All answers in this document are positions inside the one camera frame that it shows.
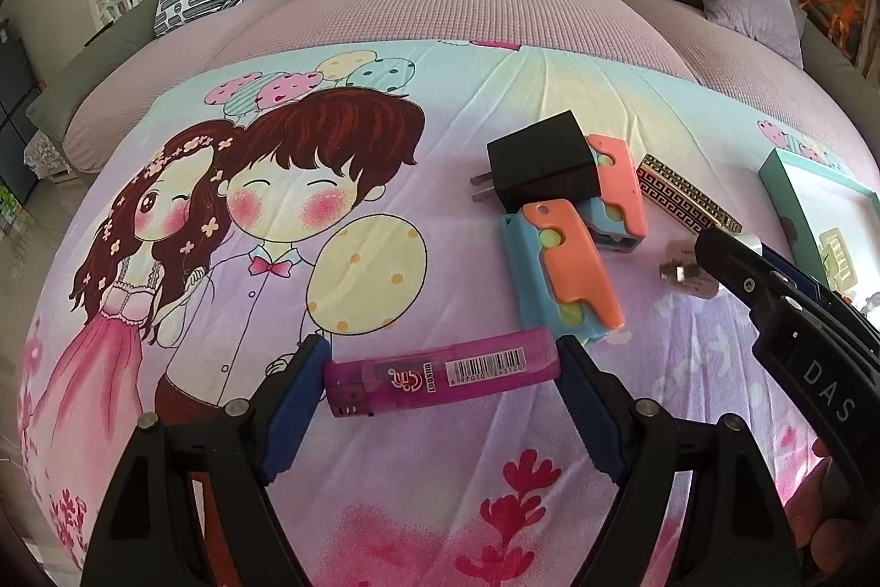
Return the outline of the right hand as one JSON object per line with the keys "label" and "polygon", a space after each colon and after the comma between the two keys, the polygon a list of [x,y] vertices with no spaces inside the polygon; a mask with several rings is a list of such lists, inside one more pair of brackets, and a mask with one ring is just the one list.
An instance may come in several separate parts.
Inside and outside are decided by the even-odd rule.
{"label": "right hand", "polygon": [[811,450],[821,461],[784,505],[796,548],[800,550],[805,582],[877,585],[878,514],[863,526],[847,518],[832,517],[822,487],[834,461],[821,440],[813,442]]}

